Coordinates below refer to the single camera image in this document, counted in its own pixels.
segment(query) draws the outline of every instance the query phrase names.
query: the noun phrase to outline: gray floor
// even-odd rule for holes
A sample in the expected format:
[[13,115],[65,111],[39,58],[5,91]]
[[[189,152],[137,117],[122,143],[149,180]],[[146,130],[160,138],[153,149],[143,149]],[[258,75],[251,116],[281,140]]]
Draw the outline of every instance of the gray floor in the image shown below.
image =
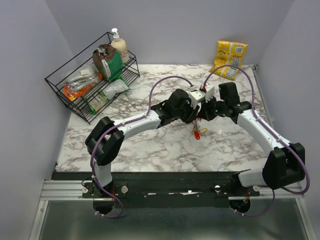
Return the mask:
[[[270,199],[253,200],[250,212]],[[229,208],[127,209],[126,216],[95,216],[92,202],[50,202],[42,240],[303,240],[306,232],[295,199],[276,199],[260,217],[242,217]]]

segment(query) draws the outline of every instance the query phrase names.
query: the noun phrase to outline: small red object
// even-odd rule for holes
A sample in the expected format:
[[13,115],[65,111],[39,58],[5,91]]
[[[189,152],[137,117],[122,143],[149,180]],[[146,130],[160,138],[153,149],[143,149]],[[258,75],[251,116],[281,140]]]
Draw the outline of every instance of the small red object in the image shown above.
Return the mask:
[[200,134],[198,131],[194,131],[194,136],[195,136],[195,139],[197,139],[197,140],[200,139]]

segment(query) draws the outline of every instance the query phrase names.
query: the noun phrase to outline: wire basket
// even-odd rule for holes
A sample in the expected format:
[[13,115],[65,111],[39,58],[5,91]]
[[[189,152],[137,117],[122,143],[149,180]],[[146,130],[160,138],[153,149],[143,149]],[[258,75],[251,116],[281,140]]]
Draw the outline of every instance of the wire basket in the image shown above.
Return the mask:
[[[91,123],[108,105],[110,105],[121,93],[117,93],[115,97],[109,100],[104,104],[95,114],[93,114],[92,109],[90,108],[89,103],[102,91],[104,90],[110,82],[108,80],[100,80],[93,88],[86,92],[83,96],[78,97],[77,99],[71,101],[64,95],[64,86],[67,78],[82,67],[84,64],[93,63],[92,54],[93,51],[101,44],[110,44],[112,33],[106,32],[81,52],[79,52],[72,59],[67,61],[57,70],[52,72],[49,76],[45,78],[45,81],[49,84],[55,94],[63,102],[63,104],[70,109],[73,113],[78,115],[87,123]],[[138,77],[140,77],[137,57],[130,51],[129,60],[123,64],[123,67],[116,71],[115,76],[119,72],[122,72],[120,76],[124,82],[129,86],[132,84]]]

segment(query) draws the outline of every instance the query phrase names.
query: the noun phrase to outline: yellow snack bag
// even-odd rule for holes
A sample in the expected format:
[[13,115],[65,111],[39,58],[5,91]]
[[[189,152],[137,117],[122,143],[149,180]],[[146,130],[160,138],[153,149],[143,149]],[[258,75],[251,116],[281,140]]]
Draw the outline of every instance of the yellow snack bag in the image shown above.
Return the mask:
[[[235,65],[240,68],[247,47],[248,44],[240,42],[218,41],[214,64],[210,69],[210,72],[212,72],[216,67],[225,64]],[[235,67],[227,66],[218,69],[214,74],[226,79],[235,80],[238,71],[239,70]]]

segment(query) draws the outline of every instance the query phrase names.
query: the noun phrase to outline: bolt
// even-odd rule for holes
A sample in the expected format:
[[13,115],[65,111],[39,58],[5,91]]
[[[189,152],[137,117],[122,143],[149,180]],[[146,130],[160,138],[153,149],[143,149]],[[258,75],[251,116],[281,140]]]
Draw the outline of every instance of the bolt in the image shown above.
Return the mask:
[[127,192],[128,192],[128,187],[127,186],[122,186],[122,188],[121,188],[121,192],[123,193],[123,194],[126,194]]
[[253,190],[254,190],[255,192],[259,192],[259,190],[260,190],[260,187],[258,187],[258,186],[253,186],[252,188],[253,188]]
[[88,191],[89,191],[88,188],[86,188],[86,187],[82,188],[82,193],[86,194]]
[[216,193],[220,193],[221,187],[219,185],[214,186],[214,190]]

